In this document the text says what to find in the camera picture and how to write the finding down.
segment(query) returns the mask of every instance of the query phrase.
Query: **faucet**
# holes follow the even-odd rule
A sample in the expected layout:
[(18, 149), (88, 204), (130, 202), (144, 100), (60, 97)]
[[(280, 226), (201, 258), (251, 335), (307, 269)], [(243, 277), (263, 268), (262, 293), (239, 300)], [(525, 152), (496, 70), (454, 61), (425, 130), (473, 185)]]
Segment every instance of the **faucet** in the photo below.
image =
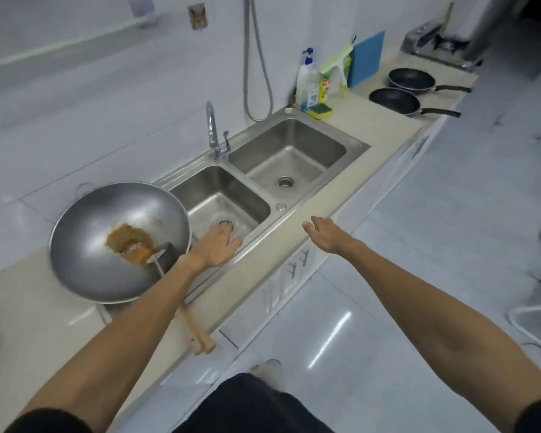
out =
[(208, 145), (214, 149), (215, 161), (219, 163), (222, 161), (223, 154), (230, 152), (231, 146), (228, 144), (228, 130), (226, 130), (223, 134), (226, 147), (224, 150), (220, 149), (219, 138), (216, 134), (215, 109), (210, 101), (206, 102), (206, 123), (208, 125)]

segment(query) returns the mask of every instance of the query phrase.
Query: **soap dispenser bottle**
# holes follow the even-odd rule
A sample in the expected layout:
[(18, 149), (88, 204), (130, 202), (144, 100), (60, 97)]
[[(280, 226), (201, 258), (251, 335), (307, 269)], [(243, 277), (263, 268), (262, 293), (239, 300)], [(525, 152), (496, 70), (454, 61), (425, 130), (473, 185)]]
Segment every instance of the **soap dispenser bottle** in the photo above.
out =
[(299, 68), (299, 74), (296, 77), (295, 102), (301, 107), (301, 111), (306, 112), (318, 103), (321, 74), (313, 62), (313, 49), (309, 47), (303, 51), (303, 54), (306, 54), (307, 57), (305, 57), (304, 64)]

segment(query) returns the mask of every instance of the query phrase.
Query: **tiled floor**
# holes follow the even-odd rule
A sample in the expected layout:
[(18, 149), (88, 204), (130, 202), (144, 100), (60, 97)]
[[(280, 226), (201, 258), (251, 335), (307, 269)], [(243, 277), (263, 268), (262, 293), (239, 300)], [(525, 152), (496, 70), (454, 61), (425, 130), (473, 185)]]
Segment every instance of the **tiled floor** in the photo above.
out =
[[(463, 117), (355, 237), (493, 320), (541, 301), (541, 32), (512, 29), (494, 49)], [(354, 269), (330, 257), (249, 347), (278, 358), (287, 391), (338, 433), (490, 432), (402, 335)]]

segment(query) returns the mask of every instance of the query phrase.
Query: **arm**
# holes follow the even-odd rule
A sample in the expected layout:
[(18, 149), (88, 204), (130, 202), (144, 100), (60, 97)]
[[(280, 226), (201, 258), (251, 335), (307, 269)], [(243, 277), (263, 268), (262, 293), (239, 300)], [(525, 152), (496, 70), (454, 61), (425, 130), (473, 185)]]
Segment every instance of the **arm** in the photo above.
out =
[(242, 240), (217, 225), (179, 258), (166, 276), (110, 322), (30, 400), (20, 415), (41, 407), (76, 415), (93, 430), (108, 429), (162, 339), (194, 279), (230, 259)]
[(304, 230), (322, 250), (363, 276), (437, 376), (501, 432), (541, 400), (541, 371), (499, 327), (472, 308), (401, 269), (342, 231), (312, 217)]

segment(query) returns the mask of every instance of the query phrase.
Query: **person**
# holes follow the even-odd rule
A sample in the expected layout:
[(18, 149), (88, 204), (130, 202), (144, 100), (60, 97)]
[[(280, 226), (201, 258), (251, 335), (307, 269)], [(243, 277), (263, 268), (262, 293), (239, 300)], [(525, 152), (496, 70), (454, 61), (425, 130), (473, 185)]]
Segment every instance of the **person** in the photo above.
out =
[[(541, 432), (541, 371), (495, 324), (342, 231), (312, 217), (304, 230), (351, 263), (433, 371), (503, 433)], [(106, 326), (28, 402), (7, 433), (103, 433), (150, 360), (185, 292), (241, 244), (217, 225)], [(329, 432), (284, 390), (280, 363), (223, 382), (175, 431)]]

